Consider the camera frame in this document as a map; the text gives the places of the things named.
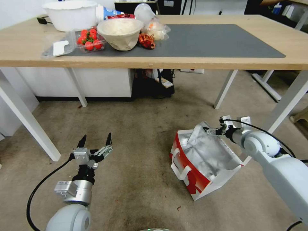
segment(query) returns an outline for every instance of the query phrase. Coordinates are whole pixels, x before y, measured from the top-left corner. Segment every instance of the paper shopping bag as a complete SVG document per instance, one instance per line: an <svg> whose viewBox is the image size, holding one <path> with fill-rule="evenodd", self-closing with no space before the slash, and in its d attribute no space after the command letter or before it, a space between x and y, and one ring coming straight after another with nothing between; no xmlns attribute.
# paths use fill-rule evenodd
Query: paper shopping bag
<svg viewBox="0 0 308 231"><path fill-rule="evenodd" d="M193 130L177 131L170 152L171 168L197 200L222 187L251 157L244 161L218 136L206 134L198 124Z"/></svg>

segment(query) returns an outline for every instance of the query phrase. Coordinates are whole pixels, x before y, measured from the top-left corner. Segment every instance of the cherry tomato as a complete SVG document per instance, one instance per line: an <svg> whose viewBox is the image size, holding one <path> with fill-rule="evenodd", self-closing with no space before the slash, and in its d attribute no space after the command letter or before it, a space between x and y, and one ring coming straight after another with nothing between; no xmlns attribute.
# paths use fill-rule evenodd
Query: cherry tomato
<svg viewBox="0 0 308 231"><path fill-rule="evenodd" d="M91 43L91 42L86 42L85 47L89 51L93 50L93 48L94 48L93 43Z"/></svg>
<svg viewBox="0 0 308 231"><path fill-rule="evenodd" d="M89 38L96 40L97 36L96 36L96 34L90 32Z"/></svg>
<svg viewBox="0 0 308 231"><path fill-rule="evenodd" d="M97 40L94 40L93 45L94 45L94 47L95 47L96 49L101 49L102 46L103 46L103 44L101 43L101 41L98 40L98 39L97 39Z"/></svg>
<svg viewBox="0 0 308 231"><path fill-rule="evenodd" d="M93 28L89 32L93 33L93 34L97 34L97 31L95 29L93 29Z"/></svg>
<svg viewBox="0 0 308 231"><path fill-rule="evenodd" d="M87 37L86 36L80 36L79 39L77 40L77 44L83 44L84 42L87 41Z"/></svg>
<svg viewBox="0 0 308 231"><path fill-rule="evenodd" d="M81 35L87 35L87 33L88 33L87 30L82 30L80 34L81 34Z"/></svg>

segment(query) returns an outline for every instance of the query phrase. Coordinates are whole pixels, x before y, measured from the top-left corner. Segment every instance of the red wrapper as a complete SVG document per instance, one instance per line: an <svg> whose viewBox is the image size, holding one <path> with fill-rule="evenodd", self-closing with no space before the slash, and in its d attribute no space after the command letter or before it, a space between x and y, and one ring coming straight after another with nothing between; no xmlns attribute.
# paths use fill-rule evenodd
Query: red wrapper
<svg viewBox="0 0 308 231"><path fill-rule="evenodd" d="M135 18L135 15L133 14L118 14L118 15L113 15L113 16L107 16L108 19L111 18Z"/></svg>

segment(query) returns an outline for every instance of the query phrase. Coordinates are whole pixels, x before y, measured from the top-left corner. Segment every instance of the table top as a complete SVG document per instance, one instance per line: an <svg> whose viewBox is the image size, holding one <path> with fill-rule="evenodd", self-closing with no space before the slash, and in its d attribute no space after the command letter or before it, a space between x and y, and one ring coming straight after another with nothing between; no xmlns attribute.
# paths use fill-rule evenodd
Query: table top
<svg viewBox="0 0 308 231"><path fill-rule="evenodd" d="M308 5L308 0L288 0L288 1Z"/></svg>
<svg viewBox="0 0 308 231"><path fill-rule="evenodd" d="M42 58L46 36L63 36L36 19L0 31L0 66L74 68L189 68L308 70L308 34L260 15L160 15L165 24L236 24L286 55L285 58L88 57Z"/></svg>

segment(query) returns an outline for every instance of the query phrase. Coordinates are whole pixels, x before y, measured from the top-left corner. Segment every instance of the bowl of food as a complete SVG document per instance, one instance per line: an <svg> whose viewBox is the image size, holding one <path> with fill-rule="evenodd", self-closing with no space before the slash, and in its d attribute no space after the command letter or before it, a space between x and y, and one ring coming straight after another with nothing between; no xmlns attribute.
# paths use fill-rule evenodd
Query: bowl of food
<svg viewBox="0 0 308 231"><path fill-rule="evenodd" d="M116 18L100 22L97 33L116 50L127 51L135 47L138 42L143 22L133 18Z"/></svg>

